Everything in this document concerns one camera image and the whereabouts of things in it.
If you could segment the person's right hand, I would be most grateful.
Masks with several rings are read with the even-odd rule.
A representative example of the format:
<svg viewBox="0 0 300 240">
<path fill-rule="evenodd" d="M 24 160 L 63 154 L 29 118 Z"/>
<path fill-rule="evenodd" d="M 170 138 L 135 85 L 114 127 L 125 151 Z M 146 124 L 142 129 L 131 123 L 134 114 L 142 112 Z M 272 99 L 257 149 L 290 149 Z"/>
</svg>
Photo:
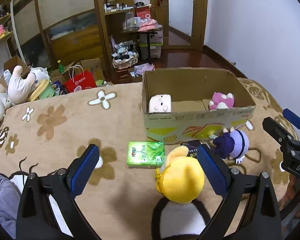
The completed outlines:
<svg viewBox="0 0 300 240">
<path fill-rule="evenodd" d="M 296 182 L 297 182 L 296 176 L 290 174 L 289 183 L 284 196 L 285 204 L 290 202 L 297 195 L 297 193 L 300 193 L 300 189 L 299 190 L 296 189 Z"/>
</svg>

